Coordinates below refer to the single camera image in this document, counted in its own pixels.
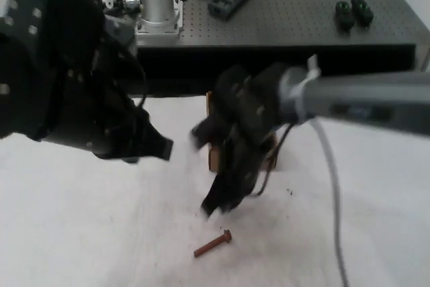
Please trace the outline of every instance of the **robotic hand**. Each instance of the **robotic hand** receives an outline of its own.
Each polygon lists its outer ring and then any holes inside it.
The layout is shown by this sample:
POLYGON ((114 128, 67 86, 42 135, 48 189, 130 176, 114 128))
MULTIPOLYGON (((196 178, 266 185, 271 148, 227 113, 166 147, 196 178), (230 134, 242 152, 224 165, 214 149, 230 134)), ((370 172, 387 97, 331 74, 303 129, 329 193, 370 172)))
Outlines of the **robotic hand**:
POLYGON ((212 113, 191 132, 196 148, 222 147, 225 162, 202 208, 237 207, 253 191, 262 162, 273 147, 270 134, 283 124, 315 116, 430 135, 430 75, 422 72, 318 78, 276 63, 253 79, 234 67, 221 74, 212 92, 212 113))
POLYGON ((105 29, 93 0, 9 0, 0 22, 0 138, 33 140, 135 163, 169 160, 161 136, 109 71, 138 61, 105 29))

